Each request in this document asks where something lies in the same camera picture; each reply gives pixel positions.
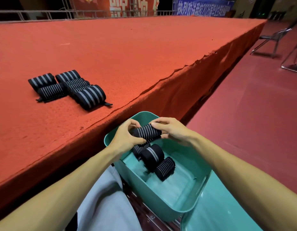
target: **folding chair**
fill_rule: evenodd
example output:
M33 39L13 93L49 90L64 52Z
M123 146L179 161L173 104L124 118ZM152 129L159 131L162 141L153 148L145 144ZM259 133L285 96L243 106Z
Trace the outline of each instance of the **folding chair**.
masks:
M287 70L290 70L290 71L293 71L293 72L296 72L297 73L297 63L296 63L296 60L297 60L297 53L296 53L296 56L294 58L294 62L293 64L291 65L288 65L288 66L284 66L283 64L288 60L288 58L290 57L290 55L295 51L297 50L297 45L294 47L294 49L289 53L289 55L287 55L287 57L284 59L284 61L281 63L281 68L282 69L287 69Z
M262 42L259 46L257 46L250 54L253 54L256 50L258 50L260 47L262 47L264 44L266 44L268 41L272 40L275 41L275 48L273 49L272 58L276 56L277 48L279 45L279 41L290 31L293 29L293 27L297 24L297 19L295 19L286 29L280 30L278 32L275 32L274 34L270 36L261 35L259 37L259 40L265 40Z

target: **red carpet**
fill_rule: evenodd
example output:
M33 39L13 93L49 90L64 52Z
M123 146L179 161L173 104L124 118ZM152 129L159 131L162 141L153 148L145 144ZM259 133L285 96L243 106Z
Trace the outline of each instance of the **red carpet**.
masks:
M269 22L262 34L288 25ZM249 55L250 50L188 127L297 193L297 73L280 69L296 44L297 26L280 41L282 58ZM259 51L273 47L271 42Z
M263 20L148 17L0 24L0 208L95 154L139 111L182 118L258 38ZM27 80L76 69L111 108L47 104Z

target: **hand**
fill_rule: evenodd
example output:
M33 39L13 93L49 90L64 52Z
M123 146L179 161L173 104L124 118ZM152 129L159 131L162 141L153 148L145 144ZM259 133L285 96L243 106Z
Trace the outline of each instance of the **hand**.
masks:
M172 139L181 145L189 146L189 138L192 136L193 131L175 118L157 118L152 120L150 124L162 131L162 139Z
M109 144L115 156L115 161L119 160L121 155L129 151L137 144L144 144L146 140L132 136L129 132L135 128L139 128L140 123L133 119L128 119L117 129L116 134Z

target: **person's left arm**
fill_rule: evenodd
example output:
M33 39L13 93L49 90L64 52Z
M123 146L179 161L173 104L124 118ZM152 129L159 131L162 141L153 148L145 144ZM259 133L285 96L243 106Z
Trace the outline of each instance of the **person's left arm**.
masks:
M128 132L138 127L135 120L124 122L108 147L14 210L0 221L0 230L62 231L107 167L134 145L146 142Z

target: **forearm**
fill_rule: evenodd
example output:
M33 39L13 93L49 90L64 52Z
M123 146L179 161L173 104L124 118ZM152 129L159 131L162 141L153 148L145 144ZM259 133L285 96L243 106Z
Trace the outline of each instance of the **forearm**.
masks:
M190 143L262 229L297 230L295 193L195 132Z
M75 171L37 194L0 221L0 230L62 231L97 179L113 161L105 148Z

